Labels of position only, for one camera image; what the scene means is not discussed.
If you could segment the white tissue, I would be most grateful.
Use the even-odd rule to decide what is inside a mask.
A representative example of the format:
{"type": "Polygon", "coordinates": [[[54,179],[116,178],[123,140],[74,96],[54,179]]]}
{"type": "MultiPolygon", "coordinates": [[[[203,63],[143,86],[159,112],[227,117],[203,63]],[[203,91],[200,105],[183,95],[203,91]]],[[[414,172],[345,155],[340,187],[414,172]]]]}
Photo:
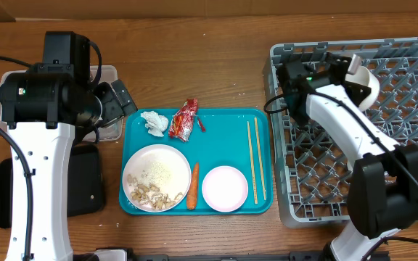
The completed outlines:
{"type": "Polygon", "coordinates": [[[149,134],[155,137],[164,136],[164,132],[169,124],[167,117],[159,115],[154,111],[142,112],[140,116],[146,121],[144,126],[148,130],[149,134]]]}

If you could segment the wooden chopstick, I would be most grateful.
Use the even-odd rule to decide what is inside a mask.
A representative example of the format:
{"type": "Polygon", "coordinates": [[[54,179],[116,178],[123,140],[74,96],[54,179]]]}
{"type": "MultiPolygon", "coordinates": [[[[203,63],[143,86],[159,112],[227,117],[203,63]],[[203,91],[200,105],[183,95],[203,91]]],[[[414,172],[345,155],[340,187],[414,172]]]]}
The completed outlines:
{"type": "Polygon", "coordinates": [[[256,135],[256,143],[258,148],[258,160],[259,160],[259,169],[261,173],[261,185],[262,185],[262,192],[263,192],[263,199],[266,201],[266,187],[265,187],[265,179],[264,179],[264,171],[263,171],[263,160],[262,160],[262,152],[261,152],[261,141],[260,141],[260,133],[258,127],[258,118],[254,118],[255,123],[255,135],[256,135]]]}
{"type": "Polygon", "coordinates": [[[251,131],[250,131],[250,121],[247,121],[247,138],[248,138],[248,147],[249,147],[249,154],[250,154],[250,169],[252,174],[252,183],[253,183],[253,198],[254,204],[258,204],[258,193],[257,193],[257,186],[256,186],[256,178],[255,178],[255,168],[254,168],[254,160],[253,160],[253,144],[251,138],[251,131]]]}

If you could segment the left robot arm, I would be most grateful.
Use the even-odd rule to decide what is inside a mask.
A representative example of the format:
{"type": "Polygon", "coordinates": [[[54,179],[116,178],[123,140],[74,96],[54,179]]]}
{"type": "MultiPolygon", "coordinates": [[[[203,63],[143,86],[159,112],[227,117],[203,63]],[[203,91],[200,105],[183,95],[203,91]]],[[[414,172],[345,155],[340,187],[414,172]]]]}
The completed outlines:
{"type": "Polygon", "coordinates": [[[132,115],[123,82],[90,73],[97,45],[73,32],[45,35],[41,62],[0,87],[3,136],[12,149],[8,260],[71,260],[67,173],[71,149],[90,132],[132,115]]]}

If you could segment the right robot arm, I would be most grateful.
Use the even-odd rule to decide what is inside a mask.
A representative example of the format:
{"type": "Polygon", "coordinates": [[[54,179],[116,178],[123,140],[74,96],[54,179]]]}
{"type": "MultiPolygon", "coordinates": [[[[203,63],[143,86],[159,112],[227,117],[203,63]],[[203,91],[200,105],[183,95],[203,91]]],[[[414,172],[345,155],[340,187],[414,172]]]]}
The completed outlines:
{"type": "Polygon", "coordinates": [[[351,168],[346,199],[350,222],[329,242],[322,260],[367,260],[387,240],[418,221],[418,146],[401,145],[364,114],[377,100],[378,79],[355,54],[328,53],[325,70],[299,59],[276,70],[290,116],[313,120],[351,168]]]}

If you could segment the red snack wrapper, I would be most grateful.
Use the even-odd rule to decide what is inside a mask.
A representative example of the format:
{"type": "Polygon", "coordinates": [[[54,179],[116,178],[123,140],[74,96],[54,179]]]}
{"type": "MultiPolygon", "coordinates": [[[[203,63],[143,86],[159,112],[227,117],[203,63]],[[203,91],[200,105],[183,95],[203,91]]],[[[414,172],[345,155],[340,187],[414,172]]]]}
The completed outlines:
{"type": "Polygon", "coordinates": [[[170,138],[178,138],[182,142],[188,142],[194,123],[197,123],[201,131],[205,132],[205,126],[197,116],[198,108],[197,99],[187,99],[184,105],[172,117],[168,136],[170,138]]]}

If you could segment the white bowl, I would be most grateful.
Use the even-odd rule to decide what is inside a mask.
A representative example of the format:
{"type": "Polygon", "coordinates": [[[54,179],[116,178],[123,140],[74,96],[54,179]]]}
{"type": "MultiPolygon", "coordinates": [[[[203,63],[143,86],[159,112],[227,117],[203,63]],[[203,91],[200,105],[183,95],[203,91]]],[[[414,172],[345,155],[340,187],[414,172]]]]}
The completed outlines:
{"type": "Polygon", "coordinates": [[[377,100],[380,82],[366,67],[360,66],[354,75],[345,76],[345,90],[351,101],[363,112],[377,100]]]}

